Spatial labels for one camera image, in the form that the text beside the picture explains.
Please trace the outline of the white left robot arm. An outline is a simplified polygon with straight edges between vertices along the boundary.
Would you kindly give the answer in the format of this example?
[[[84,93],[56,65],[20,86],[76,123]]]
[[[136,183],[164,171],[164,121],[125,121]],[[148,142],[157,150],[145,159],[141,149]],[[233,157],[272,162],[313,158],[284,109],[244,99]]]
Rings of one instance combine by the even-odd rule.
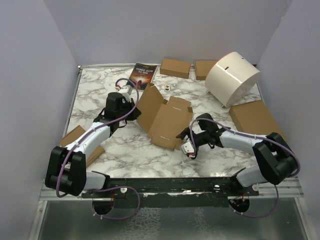
[[[87,172],[87,158],[120,128],[121,121],[134,121],[141,112],[137,100],[131,98],[129,86],[111,92],[105,108],[94,119],[91,127],[65,147],[53,148],[49,158],[45,186],[54,189],[57,197],[78,196],[82,191],[93,190],[97,196],[106,197],[111,190],[107,176]]]

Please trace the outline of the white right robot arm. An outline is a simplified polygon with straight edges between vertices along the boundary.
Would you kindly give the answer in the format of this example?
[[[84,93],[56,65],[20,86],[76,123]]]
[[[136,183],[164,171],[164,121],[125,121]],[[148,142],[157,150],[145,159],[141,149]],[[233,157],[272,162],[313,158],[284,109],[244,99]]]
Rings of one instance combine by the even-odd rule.
[[[236,196],[242,195],[255,184],[278,185],[301,170],[299,159],[277,132],[257,135],[236,131],[213,120],[209,113],[199,115],[195,123],[199,125],[200,133],[195,133],[190,125],[176,136],[183,140],[180,149],[189,158],[195,159],[203,145],[211,149],[236,149],[255,157],[257,165],[240,170],[229,184],[230,191]]]

